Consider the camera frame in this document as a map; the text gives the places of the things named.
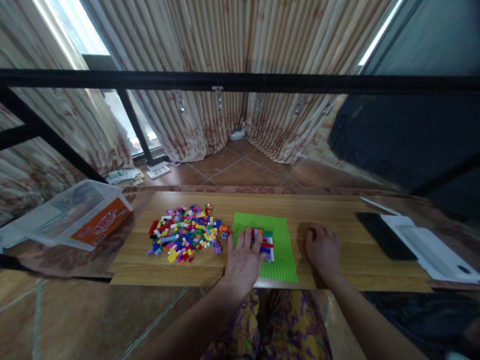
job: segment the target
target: pile of lego bricks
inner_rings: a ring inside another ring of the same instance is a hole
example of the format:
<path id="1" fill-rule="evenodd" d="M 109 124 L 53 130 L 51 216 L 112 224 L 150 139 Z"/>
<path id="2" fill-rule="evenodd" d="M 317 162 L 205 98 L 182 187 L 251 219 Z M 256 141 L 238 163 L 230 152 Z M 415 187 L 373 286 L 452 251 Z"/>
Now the pile of lego bricks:
<path id="1" fill-rule="evenodd" d="M 191 263 L 194 253 L 210 246 L 216 254 L 221 254 L 222 248 L 217 242 L 217 236 L 227 240 L 229 232 L 220 219 L 214 219 L 210 215 L 211 212 L 210 204 L 206 204 L 204 210 L 193 204 L 167 211 L 165 216 L 151 224 L 148 234 L 153 240 L 153 246 L 147 254 L 158 255 L 167 249 L 168 261 L 173 263 L 176 260 L 180 264 L 185 264 L 186 261 Z"/>
<path id="2" fill-rule="evenodd" d="M 263 231 L 262 229 L 252 229 L 251 230 L 251 246 L 252 247 L 255 243 L 255 239 L 257 238 L 257 234 L 261 234 L 261 245 L 260 245 L 260 252 L 265 253 L 265 260 L 268 262 L 275 261 L 274 256 L 274 233 L 273 231 Z"/>

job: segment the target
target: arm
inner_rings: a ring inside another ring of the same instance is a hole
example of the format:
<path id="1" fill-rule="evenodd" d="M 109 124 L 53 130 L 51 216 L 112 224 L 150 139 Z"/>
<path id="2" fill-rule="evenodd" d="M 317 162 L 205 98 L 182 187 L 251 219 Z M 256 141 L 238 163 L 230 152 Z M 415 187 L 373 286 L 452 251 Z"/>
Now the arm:
<path id="1" fill-rule="evenodd" d="M 265 254 L 260 253 L 261 235 L 250 249 L 251 231 L 247 227 L 238 235 L 235 249 L 230 234 L 225 275 L 152 342 L 145 359 L 199 359 L 225 329 L 242 299 L 254 287 L 265 259 Z"/>
<path id="2" fill-rule="evenodd" d="M 340 273 L 340 240 L 331 229 L 313 225 L 307 255 L 335 296 L 367 359 L 427 359 Z"/>

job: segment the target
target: patterned pants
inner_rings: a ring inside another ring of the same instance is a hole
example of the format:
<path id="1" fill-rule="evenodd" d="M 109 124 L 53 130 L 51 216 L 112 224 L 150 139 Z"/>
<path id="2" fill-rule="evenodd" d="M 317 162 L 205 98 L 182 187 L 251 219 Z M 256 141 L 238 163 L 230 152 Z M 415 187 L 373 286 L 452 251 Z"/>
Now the patterned pants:
<path id="1" fill-rule="evenodd" d="M 256 289 L 202 359 L 332 359 L 327 332 L 310 291 L 272 290 L 266 334 L 260 339 Z"/>

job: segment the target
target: orange label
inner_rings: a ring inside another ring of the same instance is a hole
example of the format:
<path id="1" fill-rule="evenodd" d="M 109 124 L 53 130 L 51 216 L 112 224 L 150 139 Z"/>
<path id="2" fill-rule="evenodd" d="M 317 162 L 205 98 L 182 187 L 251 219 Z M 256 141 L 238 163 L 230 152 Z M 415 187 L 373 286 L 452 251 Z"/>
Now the orange label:
<path id="1" fill-rule="evenodd" d="M 71 238 L 97 246 L 131 213 L 118 197 L 87 222 Z"/>

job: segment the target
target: brick wall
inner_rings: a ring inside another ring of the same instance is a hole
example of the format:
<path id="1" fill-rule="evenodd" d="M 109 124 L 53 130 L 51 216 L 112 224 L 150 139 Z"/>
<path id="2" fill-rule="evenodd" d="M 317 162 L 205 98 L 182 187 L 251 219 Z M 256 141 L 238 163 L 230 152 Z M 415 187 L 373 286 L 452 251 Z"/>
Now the brick wall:
<path id="1" fill-rule="evenodd" d="M 368 181 L 379 183 L 397 191 L 401 191 L 402 188 L 400 186 L 340 159 L 332 151 L 329 141 L 330 132 L 332 131 L 332 127 L 334 125 L 335 118 L 337 117 L 337 113 L 339 112 L 346 98 L 346 94 L 337 96 L 332 105 L 330 113 L 323 118 L 323 121 L 316 130 L 315 135 L 313 136 L 310 145 L 307 147 L 304 155 L 306 155 L 312 160 L 318 161 L 321 164 L 341 169 L 347 173 L 362 177 Z"/>

